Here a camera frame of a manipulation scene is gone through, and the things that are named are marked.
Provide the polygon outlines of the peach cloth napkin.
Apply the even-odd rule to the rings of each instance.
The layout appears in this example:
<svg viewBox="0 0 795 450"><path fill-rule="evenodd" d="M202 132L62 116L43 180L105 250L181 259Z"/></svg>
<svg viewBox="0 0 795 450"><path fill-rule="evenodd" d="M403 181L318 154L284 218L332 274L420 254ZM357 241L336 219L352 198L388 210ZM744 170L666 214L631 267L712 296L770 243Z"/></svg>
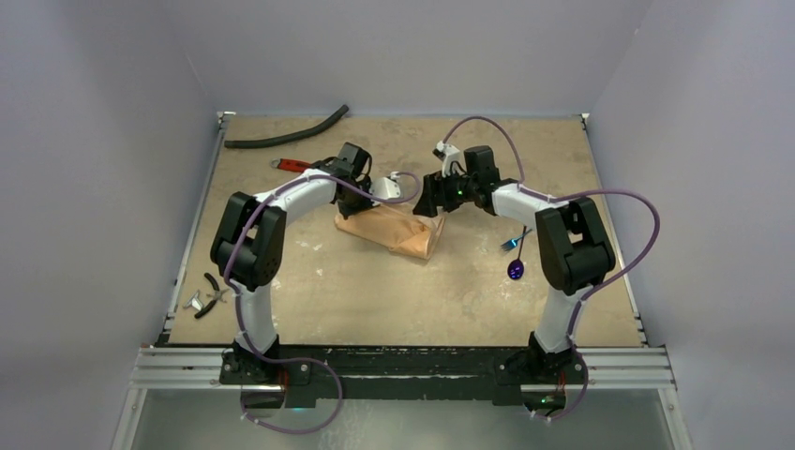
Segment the peach cloth napkin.
<svg viewBox="0 0 795 450"><path fill-rule="evenodd" d="M413 214L407 204L380 205L345 218L334 218L338 230L379 244L392 253L429 260L442 235L445 217Z"/></svg>

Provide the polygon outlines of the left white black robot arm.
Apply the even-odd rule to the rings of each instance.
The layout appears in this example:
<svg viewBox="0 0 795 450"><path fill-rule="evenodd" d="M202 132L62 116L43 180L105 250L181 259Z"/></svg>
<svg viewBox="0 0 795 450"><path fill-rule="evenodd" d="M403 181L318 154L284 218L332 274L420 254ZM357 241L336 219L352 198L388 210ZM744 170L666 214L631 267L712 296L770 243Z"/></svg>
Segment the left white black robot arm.
<svg viewBox="0 0 795 450"><path fill-rule="evenodd" d="M234 295L233 342L247 353L243 370L255 383L271 382L279 364L296 360L279 355L272 316L271 284L282 265L287 228L327 204L347 214L373 208L371 166L367 150L346 142L337 155L278 187L253 195L238 191L227 201L210 259Z"/></svg>

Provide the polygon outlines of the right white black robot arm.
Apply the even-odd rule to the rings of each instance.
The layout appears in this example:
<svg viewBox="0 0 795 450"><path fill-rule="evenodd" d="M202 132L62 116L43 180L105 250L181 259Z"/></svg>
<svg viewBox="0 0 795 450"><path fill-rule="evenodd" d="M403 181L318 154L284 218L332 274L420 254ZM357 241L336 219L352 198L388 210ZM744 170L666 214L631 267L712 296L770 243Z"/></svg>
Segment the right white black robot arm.
<svg viewBox="0 0 795 450"><path fill-rule="evenodd" d="M424 176L415 215L434 218L441 211L473 203L535 233L549 291L541 321L530 335L525 361L534 379L551 380L572 359L571 325L577 303L587 288L600 286L616 264L595 202L588 197L556 201L532 194L519 181L501 176L487 145L460 151L438 142L432 152L442 167Z"/></svg>

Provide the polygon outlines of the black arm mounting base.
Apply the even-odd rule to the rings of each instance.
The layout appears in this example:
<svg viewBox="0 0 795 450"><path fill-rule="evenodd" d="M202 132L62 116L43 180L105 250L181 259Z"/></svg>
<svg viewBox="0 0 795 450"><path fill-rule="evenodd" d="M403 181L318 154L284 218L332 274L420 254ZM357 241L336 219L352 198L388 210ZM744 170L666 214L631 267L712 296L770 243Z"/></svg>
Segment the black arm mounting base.
<svg viewBox="0 0 795 450"><path fill-rule="evenodd" d="M487 401L561 410L586 380L583 358L532 367L528 347L342 346L277 343L292 363L265 364L234 343L219 382L243 388L254 408L312 408L319 399Z"/></svg>

